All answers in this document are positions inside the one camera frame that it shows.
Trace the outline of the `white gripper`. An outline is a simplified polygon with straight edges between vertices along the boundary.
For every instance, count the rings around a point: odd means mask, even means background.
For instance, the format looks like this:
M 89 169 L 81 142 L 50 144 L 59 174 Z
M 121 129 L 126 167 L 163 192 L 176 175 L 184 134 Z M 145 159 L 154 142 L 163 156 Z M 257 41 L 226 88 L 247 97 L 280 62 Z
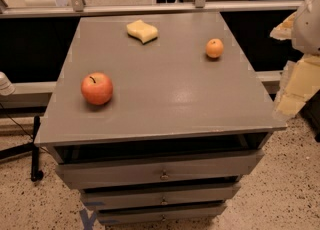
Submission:
M 292 38 L 293 48 L 304 53 L 285 65 L 274 101 L 273 116 L 290 119 L 320 90 L 320 56 L 314 56 L 320 54 L 320 0 L 304 0 L 296 13 L 272 29 L 270 37 Z

